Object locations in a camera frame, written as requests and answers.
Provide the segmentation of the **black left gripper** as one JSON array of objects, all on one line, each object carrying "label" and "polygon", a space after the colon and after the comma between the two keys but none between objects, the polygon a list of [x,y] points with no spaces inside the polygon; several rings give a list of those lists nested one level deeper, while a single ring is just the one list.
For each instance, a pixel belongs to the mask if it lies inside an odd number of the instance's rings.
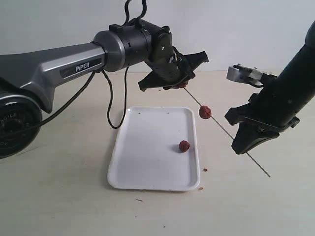
[{"label": "black left gripper", "polygon": [[173,47],[170,57],[163,57],[156,62],[149,60],[145,63],[151,68],[151,72],[141,81],[138,86],[141,91],[147,89],[162,88],[164,90],[178,87],[195,77],[195,69],[209,59],[205,51],[183,55]]}]

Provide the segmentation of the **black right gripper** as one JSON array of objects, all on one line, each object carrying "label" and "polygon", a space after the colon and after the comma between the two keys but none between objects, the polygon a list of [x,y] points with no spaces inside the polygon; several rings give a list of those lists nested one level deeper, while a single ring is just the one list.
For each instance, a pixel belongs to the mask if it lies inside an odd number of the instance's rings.
[{"label": "black right gripper", "polygon": [[284,126],[273,125],[270,121],[264,121],[252,108],[258,93],[253,93],[248,103],[236,108],[230,108],[225,114],[225,119],[232,126],[239,123],[237,134],[232,142],[232,149],[236,154],[245,154],[254,147],[279,137],[289,127],[294,128],[300,119],[294,116]]}]

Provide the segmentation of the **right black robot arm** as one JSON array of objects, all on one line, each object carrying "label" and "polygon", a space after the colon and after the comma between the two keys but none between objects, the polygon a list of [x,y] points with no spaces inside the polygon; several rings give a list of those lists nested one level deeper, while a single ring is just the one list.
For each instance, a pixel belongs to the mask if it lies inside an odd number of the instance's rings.
[{"label": "right black robot arm", "polygon": [[226,77],[261,89],[248,104],[230,108],[225,115],[230,125],[239,125],[232,149],[244,154],[294,128],[300,121],[296,115],[314,97],[315,26],[310,26],[305,44],[279,76],[237,64],[229,67]]}]

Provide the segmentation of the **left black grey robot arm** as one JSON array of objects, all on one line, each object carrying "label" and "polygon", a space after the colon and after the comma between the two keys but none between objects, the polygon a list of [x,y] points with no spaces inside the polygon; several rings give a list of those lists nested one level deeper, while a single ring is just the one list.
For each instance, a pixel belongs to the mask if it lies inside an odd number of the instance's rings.
[{"label": "left black grey robot arm", "polygon": [[151,72],[139,81],[140,90],[167,90],[186,85],[208,57],[204,51],[180,53],[168,26],[137,18],[110,25],[89,43],[1,55],[1,158],[28,147],[41,127],[62,113],[95,75],[107,77],[142,62]]}]

